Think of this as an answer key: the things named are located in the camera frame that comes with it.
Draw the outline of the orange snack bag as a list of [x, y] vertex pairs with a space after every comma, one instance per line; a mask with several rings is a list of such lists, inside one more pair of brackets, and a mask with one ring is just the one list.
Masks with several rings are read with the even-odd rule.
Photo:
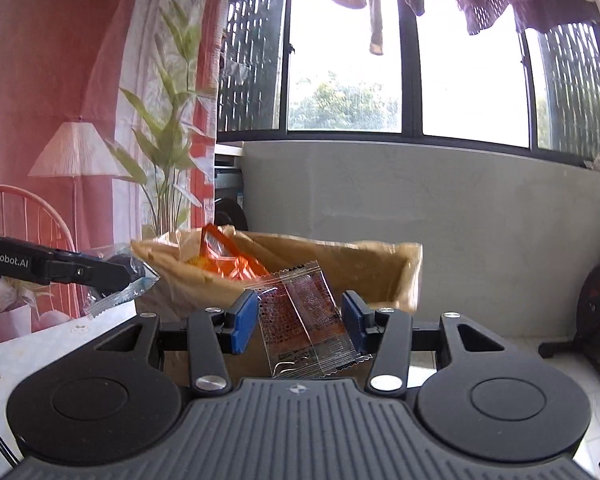
[[190, 266], [234, 281], [252, 281], [268, 275], [265, 266], [237, 245], [213, 224], [201, 230], [198, 255], [186, 261]]

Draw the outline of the clear red small snack packet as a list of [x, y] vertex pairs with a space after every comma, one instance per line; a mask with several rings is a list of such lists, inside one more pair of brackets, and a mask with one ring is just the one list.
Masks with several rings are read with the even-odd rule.
[[357, 352], [316, 261], [258, 278], [260, 331], [271, 375], [321, 379], [370, 360]]

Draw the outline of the silver blue snack packet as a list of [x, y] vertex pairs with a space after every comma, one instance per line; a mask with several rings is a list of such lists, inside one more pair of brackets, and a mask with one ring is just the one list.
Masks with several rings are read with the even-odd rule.
[[106, 263], [121, 266], [128, 274], [129, 279], [124, 287], [119, 284], [105, 284], [87, 289], [84, 313], [91, 318], [96, 318], [119, 304], [125, 304], [142, 296], [159, 279], [158, 274], [146, 262], [131, 254], [120, 252], [120, 254], [106, 259]]

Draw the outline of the brown cardboard box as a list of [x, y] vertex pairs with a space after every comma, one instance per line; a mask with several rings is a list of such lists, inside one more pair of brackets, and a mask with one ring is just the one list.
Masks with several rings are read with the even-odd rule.
[[340, 302], [355, 292], [372, 309], [416, 311], [424, 250], [417, 243], [335, 243], [204, 226], [134, 240], [132, 254], [158, 274], [137, 299], [166, 322], [227, 309], [246, 290], [259, 321], [245, 350], [226, 358], [232, 382], [252, 378], [364, 380], [370, 355], [355, 349]]

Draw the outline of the white floor lamp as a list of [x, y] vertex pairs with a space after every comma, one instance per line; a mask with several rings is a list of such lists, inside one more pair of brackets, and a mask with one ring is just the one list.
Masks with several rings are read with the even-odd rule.
[[126, 178], [129, 174], [111, 154], [91, 122], [63, 122], [35, 159], [31, 178], [68, 178], [72, 182], [73, 246], [80, 248], [79, 180], [86, 177]]

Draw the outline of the green leafy plant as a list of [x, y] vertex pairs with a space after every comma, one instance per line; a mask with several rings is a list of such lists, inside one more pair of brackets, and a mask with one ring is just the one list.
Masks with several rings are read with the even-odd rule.
[[197, 104], [212, 96], [212, 90], [195, 81], [202, 39], [201, 24], [176, 0], [159, 9], [164, 36], [154, 36], [152, 66], [158, 76], [158, 102], [151, 104], [129, 89], [121, 90], [137, 121], [131, 126], [135, 145], [144, 156], [139, 162], [117, 141], [109, 141], [109, 153], [122, 167], [123, 181], [136, 184], [143, 193], [148, 221], [140, 229], [154, 238], [177, 230], [193, 208], [204, 203], [185, 188], [190, 172], [198, 165], [190, 150], [201, 128], [193, 124]]

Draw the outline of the red patterned curtain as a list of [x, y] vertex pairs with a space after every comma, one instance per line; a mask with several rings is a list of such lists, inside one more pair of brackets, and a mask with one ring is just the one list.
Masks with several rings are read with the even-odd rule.
[[[221, 32], [227, 0], [176, 0], [202, 39], [195, 81], [212, 96], [195, 106], [201, 128], [190, 150], [198, 165], [185, 183], [204, 206], [178, 228], [198, 228], [213, 217]], [[158, 102], [152, 66], [154, 36], [166, 34], [159, 9], [169, 0], [0, 0], [0, 184], [46, 200], [73, 238], [72, 182], [31, 178], [38, 155], [63, 122], [91, 122], [108, 143], [117, 141], [139, 162], [131, 126], [137, 121], [121, 90]], [[80, 248], [141, 240], [148, 209], [140, 188], [120, 178], [79, 180]]]

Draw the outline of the black exercise bike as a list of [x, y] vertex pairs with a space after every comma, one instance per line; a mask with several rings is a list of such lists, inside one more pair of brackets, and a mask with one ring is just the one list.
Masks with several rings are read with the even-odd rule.
[[600, 264], [594, 266], [582, 285], [573, 338], [570, 341], [542, 342], [538, 352], [543, 359], [558, 353], [579, 352], [600, 367]]

